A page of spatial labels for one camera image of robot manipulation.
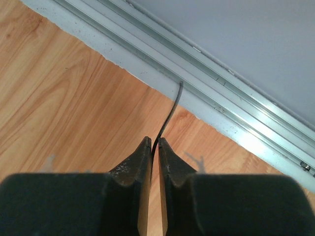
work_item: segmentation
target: screw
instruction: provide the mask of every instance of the screw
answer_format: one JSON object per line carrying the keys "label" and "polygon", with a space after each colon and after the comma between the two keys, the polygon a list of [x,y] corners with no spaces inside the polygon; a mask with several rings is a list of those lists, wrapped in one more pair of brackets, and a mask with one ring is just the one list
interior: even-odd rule
{"label": "screw", "polygon": [[305,171],[310,171],[311,167],[309,164],[306,164],[304,161],[301,161],[300,166],[305,170]]}

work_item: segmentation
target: gray wall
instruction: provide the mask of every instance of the gray wall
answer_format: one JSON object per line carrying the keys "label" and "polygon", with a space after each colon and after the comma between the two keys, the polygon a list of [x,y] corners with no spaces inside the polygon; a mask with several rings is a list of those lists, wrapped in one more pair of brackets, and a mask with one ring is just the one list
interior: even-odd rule
{"label": "gray wall", "polygon": [[132,0],[315,126],[315,0]]}

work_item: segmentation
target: white baseboard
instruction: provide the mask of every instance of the white baseboard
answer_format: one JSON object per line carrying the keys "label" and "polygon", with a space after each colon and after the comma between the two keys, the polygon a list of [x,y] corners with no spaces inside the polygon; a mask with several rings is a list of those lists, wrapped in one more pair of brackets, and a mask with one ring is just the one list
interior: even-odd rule
{"label": "white baseboard", "polygon": [[[315,132],[123,0],[22,0],[315,192]],[[309,171],[301,162],[310,166]]]}

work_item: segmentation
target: black wire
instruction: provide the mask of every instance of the black wire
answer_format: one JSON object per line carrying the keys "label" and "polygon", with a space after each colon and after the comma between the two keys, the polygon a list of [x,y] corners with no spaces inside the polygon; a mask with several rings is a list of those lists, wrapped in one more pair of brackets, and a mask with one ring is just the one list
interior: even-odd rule
{"label": "black wire", "polygon": [[177,105],[178,105],[179,99],[181,98],[181,95],[182,95],[182,92],[183,92],[183,87],[184,87],[184,86],[183,86],[183,81],[180,81],[180,82],[179,82],[178,94],[177,94],[176,100],[175,100],[175,102],[174,102],[174,105],[173,105],[173,107],[172,107],[172,109],[171,109],[171,112],[168,114],[168,117],[167,117],[166,120],[164,121],[164,124],[162,125],[162,128],[161,128],[161,130],[159,131],[159,133],[158,133],[158,135],[157,135],[157,138],[155,139],[155,141],[154,141],[154,143],[153,143],[153,148],[152,148],[152,152],[151,152],[152,158],[154,158],[154,154],[155,154],[155,152],[156,152],[157,145],[158,145],[158,140],[159,140],[159,138],[162,136],[163,131],[165,130],[165,128],[166,128],[166,126],[167,126],[169,120],[172,118],[172,116],[173,116],[173,114],[174,114],[174,112],[175,112],[175,109],[176,109],[176,107],[177,107]]}

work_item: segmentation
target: wooden floor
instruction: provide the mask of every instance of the wooden floor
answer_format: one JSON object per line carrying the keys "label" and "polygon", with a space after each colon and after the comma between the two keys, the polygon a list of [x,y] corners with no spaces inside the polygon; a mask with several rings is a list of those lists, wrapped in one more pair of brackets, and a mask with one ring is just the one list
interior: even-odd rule
{"label": "wooden floor", "polygon": [[[48,170],[52,159],[55,172],[106,172],[155,138],[171,106],[19,1],[0,1],[0,180]],[[182,107],[164,136],[193,167],[184,151],[203,155],[207,172],[278,173]],[[159,236],[157,163],[149,208],[148,235]]]}

